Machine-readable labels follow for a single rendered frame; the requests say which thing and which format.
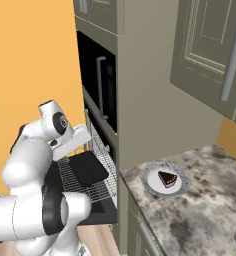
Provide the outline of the black built-in microwave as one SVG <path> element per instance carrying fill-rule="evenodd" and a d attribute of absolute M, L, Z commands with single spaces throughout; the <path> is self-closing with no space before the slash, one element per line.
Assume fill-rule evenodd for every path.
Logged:
<path fill-rule="evenodd" d="M 106 120 L 117 132 L 116 56 L 81 31 L 77 32 L 82 85 L 99 109 L 96 58 L 105 56 L 102 62 L 102 93 Z"/>

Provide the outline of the dark chocolate cake slice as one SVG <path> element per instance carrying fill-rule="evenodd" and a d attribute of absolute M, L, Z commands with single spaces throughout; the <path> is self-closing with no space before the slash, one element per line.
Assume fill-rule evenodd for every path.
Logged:
<path fill-rule="evenodd" d="M 168 172 L 159 171 L 158 177 L 166 188 L 174 186 L 177 181 L 177 175 Z"/>

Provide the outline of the grey cupboard door above microwave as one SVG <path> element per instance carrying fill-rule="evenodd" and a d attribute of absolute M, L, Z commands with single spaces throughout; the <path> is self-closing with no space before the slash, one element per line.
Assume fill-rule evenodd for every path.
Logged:
<path fill-rule="evenodd" d="M 79 9 L 79 0 L 73 0 L 75 16 L 116 35 L 125 31 L 125 0 L 88 0 L 88 13 Z"/>

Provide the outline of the dark oven door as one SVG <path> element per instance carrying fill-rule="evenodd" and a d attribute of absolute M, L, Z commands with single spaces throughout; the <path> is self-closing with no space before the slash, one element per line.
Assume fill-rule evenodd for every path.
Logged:
<path fill-rule="evenodd" d="M 117 208 L 111 198 L 94 202 L 91 213 L 87 219 L 81 221 L 79 226 L 103 225 L 117 223 Z"/>

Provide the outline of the grey base cabinet drawer front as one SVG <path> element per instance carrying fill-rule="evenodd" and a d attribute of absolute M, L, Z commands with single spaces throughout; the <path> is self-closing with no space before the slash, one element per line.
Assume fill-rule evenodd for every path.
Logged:
<path fill-rule="evenodd" d="M 143 221 L 147 226 L 147 223 L 143 219 L 143 215 L 140 213 L 139 207 L 137 206 L 135 200 L 133 199 L 133 196 L 129 194 L 128 195 L 128 242 L 127 242 L 128 256 L 142 256 L 141 254 L 142 238 L 139 230 L 139 223 L 141 221 Z M 153 238 L 159 250 L 161 251 L 162 256 L 165 256 L 154 236 Z"/>

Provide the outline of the black baking tray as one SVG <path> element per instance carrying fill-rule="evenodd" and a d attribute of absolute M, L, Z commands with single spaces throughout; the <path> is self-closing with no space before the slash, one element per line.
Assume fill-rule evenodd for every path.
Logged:
<path fill-rule="evenodd" d="M 101 182 L 109 176 L 107 170 L 92 151 L 70 157 L 69 166 L 82 187 Z"/>

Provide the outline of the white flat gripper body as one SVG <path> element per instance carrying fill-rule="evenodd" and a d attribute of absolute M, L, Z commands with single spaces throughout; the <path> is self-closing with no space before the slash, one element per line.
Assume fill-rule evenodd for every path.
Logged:
<path fill-rule="evenodd" d="M 52 147 L 54 161 L 59 161 L 67 154 L 91 140 L 91 135 L 85 124 L 78 125 L 73 131 L 74 133 L 70 138 L 64 139 L 60 137 L 57 139 L 57 144 Z"/>

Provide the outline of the grey tall cabinet housing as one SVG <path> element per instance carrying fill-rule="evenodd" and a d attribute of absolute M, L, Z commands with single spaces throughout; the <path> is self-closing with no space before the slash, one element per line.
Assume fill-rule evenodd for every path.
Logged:
<path fill-rule="evenodd" d="M 222 116 L 170 83 L 179 0 L 125 0 L 116 35 L 75 16 L 116 56 L 117 170 L 216 142 Z"/>

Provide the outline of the large grey wall cupboard door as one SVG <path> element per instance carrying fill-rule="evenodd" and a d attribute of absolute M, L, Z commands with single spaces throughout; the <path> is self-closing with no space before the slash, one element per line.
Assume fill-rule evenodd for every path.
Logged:
<path fill-rule="evenodd" d="M 170 82 L 233 118 L 236 74 L 227 101 L 220 100 L 236 34 L 236 0 L 179 0 Z"/>

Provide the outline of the grey patterned plate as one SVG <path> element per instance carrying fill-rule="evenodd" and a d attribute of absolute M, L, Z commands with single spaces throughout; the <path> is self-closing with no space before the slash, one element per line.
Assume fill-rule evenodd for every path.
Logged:
<path fill-rule="evenodd" d="M 177 175 L 177 181 L 174 186 L 166 188 L 160 178 L 158 172 L 168 172 Z M 182 167 L 174 165 L 170 162 L 154 161 L 148 163 L 141 171 L 140 178 L 145 189 L 160 198 L 176 198 L 180 197 L 190 188 L 190 178 Z"/>

